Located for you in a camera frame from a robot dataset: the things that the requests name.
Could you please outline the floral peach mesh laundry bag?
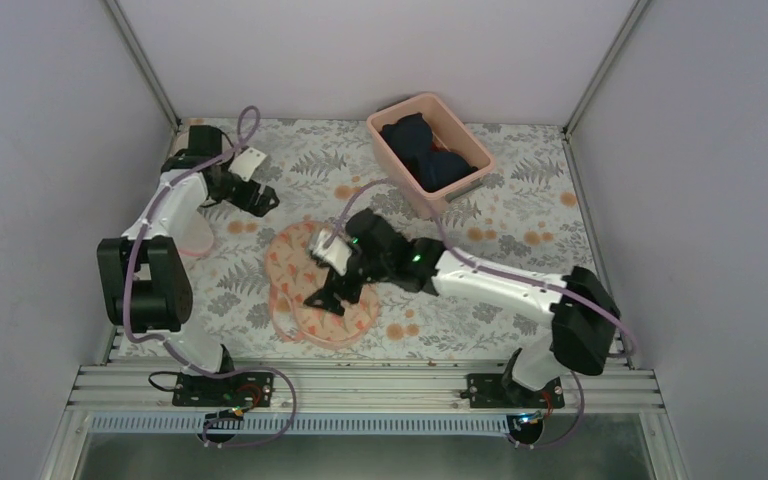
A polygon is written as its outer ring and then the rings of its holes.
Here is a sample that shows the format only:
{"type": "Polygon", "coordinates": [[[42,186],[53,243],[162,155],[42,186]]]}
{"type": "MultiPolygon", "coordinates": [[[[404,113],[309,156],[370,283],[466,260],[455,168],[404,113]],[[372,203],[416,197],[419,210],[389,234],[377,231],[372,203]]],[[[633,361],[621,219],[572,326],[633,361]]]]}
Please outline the floral peach mesh laundry bag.
{"type": "Polygon", "coordinates": [[[359,302],[347,305],[342,316],[303,304],[327,277],[328,270],[317,266],[306,252],[311,237],[324,226],[315,221],[292,224],[267,247],[264,269],[270,283],[269,312],[283,340],[339,350],[360,341],[375,325],[380,302],[376,289],[367,285],[359,302]]]}

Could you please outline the navy blue bra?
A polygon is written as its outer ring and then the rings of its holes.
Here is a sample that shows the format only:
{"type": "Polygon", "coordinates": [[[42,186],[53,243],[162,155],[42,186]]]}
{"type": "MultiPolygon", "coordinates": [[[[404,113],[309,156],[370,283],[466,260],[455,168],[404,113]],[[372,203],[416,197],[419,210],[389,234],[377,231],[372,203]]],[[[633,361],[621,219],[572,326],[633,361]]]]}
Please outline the navy blue bra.
{"type": "Polygon", "coordinates": [[[456,152],[434,143],[431,126],[421,113],[384,125],[380,135],[426,192],[436,192],[478,171],[456,152]]]}

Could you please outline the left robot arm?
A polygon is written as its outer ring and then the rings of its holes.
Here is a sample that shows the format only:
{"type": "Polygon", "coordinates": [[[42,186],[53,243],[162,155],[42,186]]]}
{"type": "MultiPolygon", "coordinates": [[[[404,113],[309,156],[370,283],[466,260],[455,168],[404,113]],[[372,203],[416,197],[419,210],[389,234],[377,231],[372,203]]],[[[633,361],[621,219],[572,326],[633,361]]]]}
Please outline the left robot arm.
{"type": "Polygon", "coordinates": [[[184,134],[185,145],[161,166],[158,187],[139,218],[120,236],[100,241],[97,263],[109,320],[132,344],[157,342],[181,370],[201,375],[199,392],[215,405],[230,402],[238,377],[227,348],[190,325],[194,295],[179,244],[208,202],[227,202],[263,217],[280,200],[253,180],[266,154],[245,137],[211,125],[184,134]]]}

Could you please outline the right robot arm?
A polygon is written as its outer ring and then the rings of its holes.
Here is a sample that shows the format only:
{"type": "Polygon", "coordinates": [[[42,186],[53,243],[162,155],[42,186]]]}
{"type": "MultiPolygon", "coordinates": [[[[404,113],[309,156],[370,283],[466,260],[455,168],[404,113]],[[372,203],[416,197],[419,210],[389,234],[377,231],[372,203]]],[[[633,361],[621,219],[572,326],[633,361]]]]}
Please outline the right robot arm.
{"type": "Polygon", "coordinates": [[[504,399],[525,407],[540,390],[570,371],[604,372],[620,311],[596,275],[583,267],[547,274],[506,267],[448,246],[441,239],[409,239],[371,209],[354,214],[343,233],[317,230],[308,255],[328,270],[307,307],[341,316],[364,286],[389,283],[406,292],[476,300],[508,309],[548,329],[519,347],[502,375],[504,399]]]}

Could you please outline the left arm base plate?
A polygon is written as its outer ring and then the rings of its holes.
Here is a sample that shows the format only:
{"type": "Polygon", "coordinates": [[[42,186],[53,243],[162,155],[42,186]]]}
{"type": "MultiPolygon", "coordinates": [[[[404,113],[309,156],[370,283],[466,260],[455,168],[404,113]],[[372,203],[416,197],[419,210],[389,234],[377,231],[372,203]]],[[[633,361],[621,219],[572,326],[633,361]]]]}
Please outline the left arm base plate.
{"type": "Polygon", "coordinates": [[[269,407],[274,375],[250,372],[227,379],[180,374],[171,403],[176,407],[251,408],[269,407]]]}

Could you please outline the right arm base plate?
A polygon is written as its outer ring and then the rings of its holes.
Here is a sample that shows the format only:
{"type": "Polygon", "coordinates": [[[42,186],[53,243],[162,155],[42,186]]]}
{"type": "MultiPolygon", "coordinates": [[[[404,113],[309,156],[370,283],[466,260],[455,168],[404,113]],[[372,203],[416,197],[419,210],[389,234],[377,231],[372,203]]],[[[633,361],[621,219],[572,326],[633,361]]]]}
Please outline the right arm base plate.
{"type": "Polygon", "coordinates": [[[461,399],[473,409],[558,409],[566,405],[560,379],[547,383],[542,390],[529,390],[500,373],[472,373],[466,376],[461,399]]]}

